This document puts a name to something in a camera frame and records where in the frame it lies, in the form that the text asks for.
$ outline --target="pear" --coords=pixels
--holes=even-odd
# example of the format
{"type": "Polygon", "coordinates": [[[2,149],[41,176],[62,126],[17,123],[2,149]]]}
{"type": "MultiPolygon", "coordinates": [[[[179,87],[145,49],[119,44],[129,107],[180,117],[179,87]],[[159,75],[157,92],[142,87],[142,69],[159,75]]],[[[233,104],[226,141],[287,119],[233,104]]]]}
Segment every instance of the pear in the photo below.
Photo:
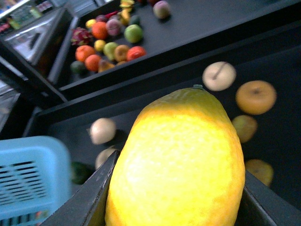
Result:
{"type": "Polygon", "coordinates": [[[257,130],[257,121],[249,115],[239,115],[232,120],[241,143],[249,141],[257,130]]]}
{"type": "Polygon", "coordinates": [[[107,44],[105,44],[105,46],[103,47],[103,53],[107,56],[107,58],[111,61],[114,60],[114,51],[116,49],[116,47],[118,46],[117,43],[115,42],[108,42],[107,44]]]}
{"type": "Polygon", "coordinates": [[[115,67],[114,64],[110,63],[107,60],[101,59],[98,64],[98,72],[103,72],[113,67],[115,67]]]}

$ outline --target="orange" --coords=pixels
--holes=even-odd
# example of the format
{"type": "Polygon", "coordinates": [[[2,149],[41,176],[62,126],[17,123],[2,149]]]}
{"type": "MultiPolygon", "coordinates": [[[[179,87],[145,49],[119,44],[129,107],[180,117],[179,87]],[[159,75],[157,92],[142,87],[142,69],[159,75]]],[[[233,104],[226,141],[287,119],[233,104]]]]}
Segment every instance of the orange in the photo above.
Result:
{"type": "Polygon", "coordinates": [[[266,81],[249,81],[238,88],[236,103],[248,114],[263,114],[273,107],[277,93],[275,88],[266,81]]]}
{"type": "Polygon", "coordinates": [[[113,170],[106,226],[233,226],[245,184],[239,138],[199,86],[138,115],[113,170]]]}
{"type": "Polygon", "coordinates": [[[98,63],[102,58],[97,55],[93,54],[86,58],[85,66],[89,71],[97,72],[98,71],[98,63]]]}
{"type": "Polygon", "coordinates": [[[92,25],[92,35],[97,39],[105,40],[108,37],[108,31],[105,22],[96,22],[92,25]]]}
{"type": "Polygon", "coordinates": [[[146,55],[146,51],[142,46],[134,46],[127,51],[127,61],[137,59],[146,55]]]}
{"type": "Polygon", "coordinates": [[[75,51],[75,58],[78,61],[85,62],[85,60],[88,56],[93,55],[95,53],[96,53],[96,51],[93,47],[88,46],[88,45],[83,45],[83,46],[77,47],[77,49],[75,51]]]}

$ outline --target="tangerine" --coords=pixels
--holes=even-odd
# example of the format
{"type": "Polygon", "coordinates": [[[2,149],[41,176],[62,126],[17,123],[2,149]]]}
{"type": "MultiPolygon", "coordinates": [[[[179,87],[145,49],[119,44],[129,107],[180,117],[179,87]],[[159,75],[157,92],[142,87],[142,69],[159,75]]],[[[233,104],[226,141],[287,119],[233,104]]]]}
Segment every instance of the tangerine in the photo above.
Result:
{"type": "Polygon", "coordinates": [[[108,30],[105,22],[96,22],[92,25],[92,35],[97,39],[105,40],[108,37],[108,30]]]}
{"type": "Polygon", "coordinates": [[[142,46],[134,46],[127,51],[127,61],[137,59],[146,55],[146,51],[142,46]]]}
{"type": "Polygon", "coordinates": [[[78,61],[85,62],[88,56],[93,55],[95,53],[96,51],[93,47],[88,45],[83,45],[76,48],[75,58],[78,61]]]}
{"type": "Polygon", "coordinates": [[[93,54],[93,55],[88,56],[85,60],[86,68],[89,71],[97,72],[98,71],[98,64],[99,64],[99,61],[101,59],[102,58],[97,54],[93,54]]]}

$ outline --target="display shelf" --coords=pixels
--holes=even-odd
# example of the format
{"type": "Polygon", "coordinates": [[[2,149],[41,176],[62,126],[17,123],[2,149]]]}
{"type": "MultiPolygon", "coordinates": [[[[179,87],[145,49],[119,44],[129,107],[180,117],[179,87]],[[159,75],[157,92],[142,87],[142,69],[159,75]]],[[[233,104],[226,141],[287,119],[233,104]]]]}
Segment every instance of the display shelf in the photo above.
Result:
{"type": "Polygon", "coordinates": [[[122,148],[144,106],[171,91],[201,83],[202,72],[209,64],[227,61],[235,66],[237,79],[229,89],[211,93],[221,101],[231,119],[243,114],[235,103],[235,92],[243,83],[264,80],[277,90],[275,106],[269,112],[255,116],[258,131],[242,146],[246,159],[257,157],[272,164],[275,179],[271,189],[301,209],[298,195],[301,191],[298,176],[301,43],[292,42],[300,33],[301,27],[297,26],[266,40],[217,49],[41,111],[32,118],[24,135],[47,134],[59,138],[69,147],[74,161],[94,164],[96,156],[105,148],[112,144],[122,148]],[[272,43],[274,48],[268,47],[267,43],[272,43]],[[87,129],[101,117],[115,120],[119,132],[112,142],[93,145],[87,129]]]}
{"type": "MultiPolygon", "coordinates": [[[[119,9],[120,2],[113,0],[82,16],[75,26],[85,27],[85,22],[97,15],[119,9]]],[[[109,38],[118,44],[143,46],[147,56],[116,66],[102,73],[72,74],[70,64],[75,61],[76,46],[67,46],[68,53],[60,58],[61,71],[51,77],[62,92],[71,99],[126,81],[156,68],[162,68],[184,59],[209,52],[260,33],[301,19],[300,1],[220,1],[198,0],[170,1],[172,16],[165,21],[155,18],[150,5],[135,4],[132,15],[141,17],[144,39],[128,43],[123,35],[109,38]]]]}

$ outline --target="yellow fruit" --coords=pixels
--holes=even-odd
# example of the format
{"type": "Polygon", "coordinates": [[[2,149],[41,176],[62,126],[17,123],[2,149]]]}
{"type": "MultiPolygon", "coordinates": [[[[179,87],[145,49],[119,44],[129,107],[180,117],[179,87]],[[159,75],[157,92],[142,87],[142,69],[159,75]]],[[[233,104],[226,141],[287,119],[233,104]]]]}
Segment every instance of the yellow fruit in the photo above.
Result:
{"type": "Polygon", "coordinates": [[[88,21],[86,22],[86,28],[87,28],[87,29],[90,29],[90,28],[92,27],[92,25],[95,24],[95,23],[96,23],[96,20],[95,20],[95,19],[88,20],[88,21]]]}
{"type": "Polygon", "coordinates": [[[255,134],[258,123],[255,118],[249,115],[239,115],[232,120],[241,143],[248,142],[255,134]]]}
{"type": "Polygon", "coordinates": [[[138,115],[114,168],[106,226],[233,226],[243,153],[221,103],[180,89],[138,115]]]}
{"type": "Polygon", "coordinates": [[[103,48],[105,46],[106,42],[104,40],[96,40],[94,42],[94,49],[97,51],[97,52],[102,52],[103,51],[103,48]]]}
{"type": "Polygon", "coordinates": [[[246,162],[246,170],[252,173],[265,186],[270,186],[272,183],[274,170],[272,166],[260,159],[251,159],[246,162]]]}

